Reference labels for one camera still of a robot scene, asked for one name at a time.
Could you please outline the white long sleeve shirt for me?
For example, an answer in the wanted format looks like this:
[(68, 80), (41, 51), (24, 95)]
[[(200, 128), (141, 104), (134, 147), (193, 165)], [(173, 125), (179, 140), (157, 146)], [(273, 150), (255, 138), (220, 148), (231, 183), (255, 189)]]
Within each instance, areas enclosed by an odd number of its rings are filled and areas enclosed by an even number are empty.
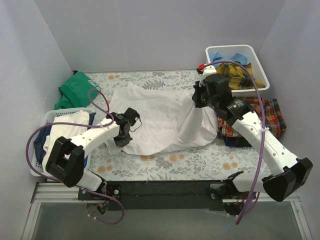
[(218, 135), (216, 113), (210, 107), (196, 108), (193, 90), (150, 90), (133, 83), (114, 90), (110, 108), (124, 113), (132, 108), (140, 115), (132, 140), (117, 147), (106, 142), (110, 155), (123, 151), (129, 155), (150, 156), (188, 148), (203, 147)]

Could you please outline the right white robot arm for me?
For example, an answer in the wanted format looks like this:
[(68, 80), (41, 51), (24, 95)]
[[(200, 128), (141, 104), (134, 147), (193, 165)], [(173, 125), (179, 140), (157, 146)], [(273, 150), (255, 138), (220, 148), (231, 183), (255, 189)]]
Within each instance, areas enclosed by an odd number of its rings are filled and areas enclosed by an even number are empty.
[(313, 168), (312, 162), (306, 157), (298, 158), (283, 146), (265, 126), (265, 117), (259, 117), (244, 98), (233, 97), (228, 79), (216, 72), (213, 63), (201, 64), (197, 72), (202, 76), (193, 86), (194, 106), (212, 108), (256, 151), (262, 151), (259, 161), (264, 161), (271, 172), (261, 177), (236, 172), (213, 193), (237, 199), (245, 192), (262, 192), (282, 202), (303, 186)]

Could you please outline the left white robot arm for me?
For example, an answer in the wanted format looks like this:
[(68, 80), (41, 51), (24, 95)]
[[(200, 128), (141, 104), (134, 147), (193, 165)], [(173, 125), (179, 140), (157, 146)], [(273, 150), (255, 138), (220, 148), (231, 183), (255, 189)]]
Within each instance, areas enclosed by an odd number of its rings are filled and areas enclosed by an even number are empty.
[(131, 127), (140, 120), (138, 112), (129, 107), (124, 113), (112, 112), (99, 125), (79, 135), (57, 138), (45, 164), (45, 171), (69, 188), (86, 188), (95, 200), (103, 199), (107, 193), (102, 184), (103, 178), (85, 169), (85, 158), (107, 141), (116, 148), (128, 145), (132, 140)]

